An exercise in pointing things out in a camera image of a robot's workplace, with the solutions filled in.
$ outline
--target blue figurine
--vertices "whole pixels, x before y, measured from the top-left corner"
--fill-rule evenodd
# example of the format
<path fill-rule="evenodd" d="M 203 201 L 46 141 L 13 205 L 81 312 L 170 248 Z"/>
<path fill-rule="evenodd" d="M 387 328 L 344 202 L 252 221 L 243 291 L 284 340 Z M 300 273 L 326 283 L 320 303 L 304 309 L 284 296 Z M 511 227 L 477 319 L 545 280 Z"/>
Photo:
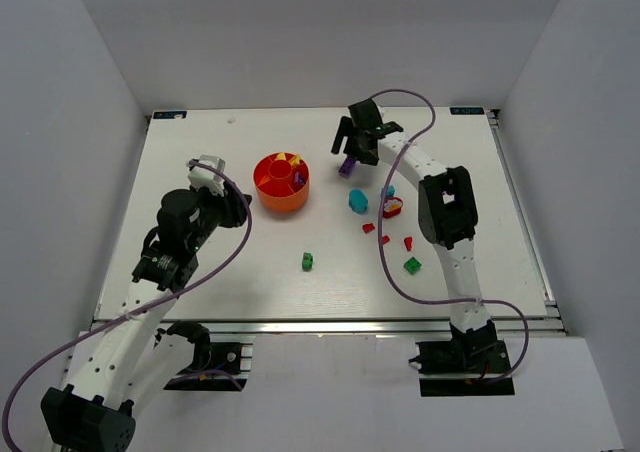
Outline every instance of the blue figurine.
<path fill-rule="evenodd" d="M 356 214 L 364 214 L 369 206 L 369 201 L 360 189 L 353 189 L 349 192 L 349 207 Z"/>
<path fill-rule="evenodd" d="M 396 195 L 396 188 L 393 185 L 389 184 L 389 187 L 387 187 L 387 197 L 386 198 L 390 199 L 394 195 Z"/>

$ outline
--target purple object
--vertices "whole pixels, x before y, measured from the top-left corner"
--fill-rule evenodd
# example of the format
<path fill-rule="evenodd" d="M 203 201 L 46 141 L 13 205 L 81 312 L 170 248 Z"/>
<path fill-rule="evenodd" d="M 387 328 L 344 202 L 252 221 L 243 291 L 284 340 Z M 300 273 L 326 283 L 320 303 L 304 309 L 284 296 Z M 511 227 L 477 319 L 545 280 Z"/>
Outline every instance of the purple object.
<path fill-rule="evenodd" d="M 296 172 L 293 176 L 293 183 L 302 187 L 305 183 L 304 177 L 300 175 L 300 172 Z"/>
<path fill-rule="evenodd" d="M 340 177 L 344 177 L 345 179 L 348 179 L 349 177 L 351 177 L 351 172 L 353 172 L 353 168 L 355 166 L 356 166 L 356 158 L 347 157 L 346 159 L 344 159 L 344 162 L 340 166 L 340 169 L 338 169 L 338 174 L 340 174 Z"/>

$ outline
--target white enclosure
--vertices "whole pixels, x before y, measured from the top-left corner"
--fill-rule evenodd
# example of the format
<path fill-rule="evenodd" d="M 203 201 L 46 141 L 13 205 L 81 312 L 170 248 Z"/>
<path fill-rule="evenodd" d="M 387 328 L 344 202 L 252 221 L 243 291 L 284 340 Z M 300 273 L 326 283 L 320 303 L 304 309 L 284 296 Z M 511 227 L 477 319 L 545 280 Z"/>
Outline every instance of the white enclosure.
<path fill-rule="evenodd" d="M 147 114 L 342 107 L 390 85 L 500 107 L 558 2 L 84 1 Z"/>
<path fill-rule="evenodd" d="M 507 345 L 515 353 L 520 341 Z M 91 352 L 81 344 L 70 370 Z M 258 337 L 242 394 L 215 400 L 164 394 L 141 417 L 129 450 L 201 452 L 215 444 L 234 452 L 387 452 L 427 444 L 447 451 L 599 452 L 621 446 L 584 339 L 536 339 L 518 383 L 520 400 L 420 397 L 417 373 L 406 366 L 413 354 L 407 338 Z"/>

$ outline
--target cable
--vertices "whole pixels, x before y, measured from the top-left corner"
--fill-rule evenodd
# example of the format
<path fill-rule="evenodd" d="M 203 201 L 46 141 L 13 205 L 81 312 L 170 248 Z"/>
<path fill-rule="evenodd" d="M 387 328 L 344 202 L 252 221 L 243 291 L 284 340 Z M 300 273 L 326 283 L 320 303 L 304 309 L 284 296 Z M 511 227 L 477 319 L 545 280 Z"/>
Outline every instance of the cable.
<path fill-rule="evenodd" d="M 13 401 L 15 400 L 16 395 L 18 395 L 18 392 L 20 391 L 24 383 L 40 367 L 42 367 L 44 364 L 49 362 L 51 359 L 53 359 L 57 355 L 60 355 L 64 351 L 69 350 L 72 347 L 75 347 L 76 345 L 78 345 L 81 342 L 84 342 L 88 338 L 93 337 L 94 335 L 97 335 L 100 332 L 104 332 L 106 330 L 112 329 L 113 327 L 116 327 L 122 324 L 127 320 L 127 317 L 142 314 L 147 310 L 153 309 L 154 307 L 158 307 L 159 305 L 169 302 L 170 300 L 177 300 L 178 298 L 182 297 L 184 294 L 191 292 L 196 287 L 204 284 L 205 282 L 207 282 L 208 280 L 216 276 L 222 269 L 224 269 L 227 265 L 229 265 L 238 256 L 240 251 L 244 248 L 245 244 L 247 243 L 247 240 L 249 240 L 249 234 L 251 233 L 251 227 L 253 225 L 253 218 L 251 217 L 251 209 L 249 208 L 249 202 L 247 202 L 247 199 L 242 194 L 238 186 L 235 183 L 233 183 L 231 179 L 229 179 L 229 177 L 227 177 L 225 174 L 223 174 L 219 170 L 214 169 L 213 167 L 210 167 L 206 164 L 201 164 L 200 162 L 197 162 L 195 160 L 191 160 L 189 162 L 189 165 L 193 167 L 200 167 L 201 169 L 205 169 L 205 170 L 208 170 L 209 172 L 213 172 L 222 180 L 224 180 L 226 183 L 228 183 L 229 186 L 231 186 L 231 188 L 233 189 L 233 191 L 238 195 L 238 197 L 240 198 L 240 201 L 242 202 L 242 205 L 247 211 L 247 229 L 245 231 L 244 237 L 242 238 L 242 241 L 240 242 L 236 250 L 234 250 L 233 253 L 224 262 L 222 262 L 222 264 L 220 264 L 218 267 L 216 267 L 214 270 L 209 272 L 207 275 L 205 275 L 201 279 L 195 281 L 193 284 L 188 285 L 187 287 L 182 289 L 180 292 L 177 292 L 168 297 L 164 297 L 162 299 L 157 299 L 151 302 L 147 302 L 146 304 L 143 304 L 137 309 L 134 309 L 133 311 L 131 311 L 127 316 L 121 315 L 120 317 L 117 317 L 113 320 L 110 320 L 109 322 L 106 322 L 96 327 L 90 332 L 87 332 L 86 334 L 66 343 L 65 345 L 58 347 L 53 352 L 44 356 L 39 361 L 37 361 L 29 370 L 27 370 L 22 375 L 22 377 L 20 377 L 18 382 L 16 382 L 16 385 L 13 386 L 13 389 L 11 389 L 11 392 L 9 393 L 9 396 L 7 397 L 7 400 L 4 404 L 4 409 L 2 410 L 2 437 L 4 438 L 5 443 L 9 446 L 9 449 L 12 452 L 22 452 L 22 451 L 20 450 L 20 448 L 18 448 L 17 444 L 13 441 L 13 438 L 11 437 L 11 431 L 9 430 L 9 415 L 11 413 L 11 406 L 13 405 Z"/>
<path fill-rule="evenodd" d="M 202 375 L 222 375 L 223 377 L 226 377 L 227 379 L 229 379 L 231 383 L 236 386 L 236 389 L 242 392 L 242 386 L 240 385 L 240 382 L 238 382 L 236 378 L 233 375 L 231 375 L 229 372 L 220 370 L 220 367 L 222 367 L 223 365 L 224 364 L 220 364 L 215 369 L 203 370 L 202 372 L 192 372 L 190 374 L 184 374 L 180 377 L 176 377 L 175 379 L 171 379 L 169 382 L 167 382 L 167 385 L 179 384 L 180 382 L 184 382 L 185 380 L 190 380 L 190 379 L 193 379 L 194 377 L 200 377 Z"/>
<path fill-rule="evenodd" d="M 416 139 L 418 139 L 420 136 L 422 136 L 423 134 L 425 134 L 426 132 L 431 130 L 431 128 L 436 123 L 436 109 L 433 107 L 433 104 L 425 96 L 423 96 L 423 95 L 421 95 L 421 94 L 419 94 L 417 92 L 413 92 L 411 90 L 406 90 L 406 89 L 385 89 L 385 90 L 381 90 L 380 92 L 376 92 L 375 94 L 373 94 L 369 98 L 370 99 L 374 99 L 376 97 L 379 97 L 380 95 L 388 94 L 388 93 L 392 93 L 392 92 L 413 95 L 414 97 L 417 97 L 420 100 L 422 100 L 427 105 L 427 107 L 429 107 L 429 110 L 431 110 L 431 122 L 429 122 L 429 125 L 427 125 L 425 128 L 419 130 L 413 136 L 411 136 L 409 138 L 409 140 L 407 140 L 407 143 L 404 145 L 404 147 L 402 147 L 402 149 L 400 149 L 400 152 L 398 153 L 398 156 L 396 157 L 396 160 L 391 165 L 391 170 L 389 171 L 389 174 L 387 175 L 387 178 L 386 178 L 386 180 L 384 182 L 384 187 L 382 189 L 382 197 L 386 197 L 387 196 L 387 189 L 389 188 L 389 184 L 391 183 L 391 179 L 393 178 L 393 174 L 395 173 L 396 169 L 398 168 L 398 165 L 400 165 L 400 162 L 402 160 L 402 156 L 406 153 L 406 151 L 409 149 L 409 147 L 411 147 L 411 145 L 413 144 L 413 142 Z M 393 279 L 393 277 L 391 276 L 391 272 L 389 271 L 389 265 L 387 264 L 387 258 L 384 255 L 384 246 L 383 246 L 383 243 L 382 243 L 382 212 L 383 212 L 383 207 L 384 207 L 384 200 L 381 200 L 380 201 L 380 207 L 378 209 L 378 251 L 380 253 L 380 262 L 382 263 L 382 270 L 384 271 L 384 275 L 387 277 L 387 280 L 389 281 L 389 284 L 391 284 L 391 287 L 393 287 L 393 289 L 398 294 L 400 294 L 401 297 L 403 297 L 403 298 L 405 298 L 405 299 L 407 299 L 407 300 L 409 300 L 411 302 L 414 302 L 416 304 L 421 304 L 421 305 L 451 305 L 451 304 L 463 304 L 463 303 L 481 303 L 481 304 L 503 305 L 505 307 L 509 307 L 509 308 L 513 309 L 516 312 L 516 314 L 518 314 L 518 316 L 522 320 L 522 323 L 524 324 L 524 344 L 522 345 L 522 352 L 520 352 L 520 356 L 518 357 L 518 360 L 516 360 L 516 362 L 513 364 L 513 366 L 509 370 L 507 370 L 505 373 L 503 373 L 502 375 L 499 375 L 498 377 L 495 377 L 495 378 L 492 378 L 492 379 L 487 379 L 483 383 L 485 383 L 485 384 L 495 383 L 495 382 L 498 382 L 498 381 L 500 381 L 502 379 L 505 379 L 508 376 L 510 376 L 518 367 L 520 367 L 520 364 L 522 364 L 522 361 L 524 360 L 524 357 L 525 357 L 525 355 L 527 353 L 527 349 L 529 348 L 529 335 L 530 335 L 529 334 L 529 324 L 527 323 L 527 318 L 524 316 L 522 311 L 518 307 L 516 307 L 514 304 L 512 304 L 511 302 L 507 302 L 506 300 L 473 299 L 473 298 L 428 300 L 428 299 L 418 299 L 418 298 L 412 297 L 409 294 L 407 294 L 406 292 L 404 292 L 398 286 L 398 284 Z"/>
<path fill-rule="evenodd" d="M 487 376 L 487 374 L 488 374 L 488 373 L 489 373 L 489 362 L 487 362 L 487 363 L 484 365 L 484 371 L 482 372 L 482 374 L 480 375 L 480 377 L 478 377 L 477 379 L 469 379 L 469 380 L 467 380 L 466 382 L 467 382 L 468 384 L 477 384 L 477 383 L 479 383 L 479 382 L 482 382 L 482 379 L 484 379 L 484 378 Z"/>
<path fill-rule="evenodd" d="M 209 349 L 209 358 L 207 359 L 207 363 L 206 363 L 206 364 L 204 364 L 200 370 L 205 370 L 205 367 L 206 367 L 207 365 L 209 365 L 209 363 L 211 362 L 211 356 L 212 356 L 212 352 L 211 352 L 211 349 Z M 191 368 L 189 368 L 189 367 L 187 367 L 187 368 L 186 368 L 186 370 L 187 370 L 188 372 L 199 372 L 198 370 L 191 370 Z"/>

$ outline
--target yellow object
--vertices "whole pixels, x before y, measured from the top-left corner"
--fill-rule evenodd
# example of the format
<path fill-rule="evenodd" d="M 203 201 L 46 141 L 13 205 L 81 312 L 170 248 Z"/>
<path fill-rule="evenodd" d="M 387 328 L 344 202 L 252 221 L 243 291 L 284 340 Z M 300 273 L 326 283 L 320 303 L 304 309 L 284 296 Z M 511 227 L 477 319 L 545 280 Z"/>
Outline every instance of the yellow object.
<path fill-rule="evenodd" d="M 299 155 L 294 155 L 293 157 L 291 157 L 289 159 L 289 163 L 291 165 L 293 165 L 294 167 L 297 167 L 298 165 L 300 165 L 300 156 Z"/>
<path fill-rule="evenodd" d="M 262 177 L 262 179 L 260 179 L 260 182 L 258 182 L 258 187 L 266 184 L 267 182 L 271 181 L 271 176 L 270 175 L 265 175 L 264 177 Z"/>

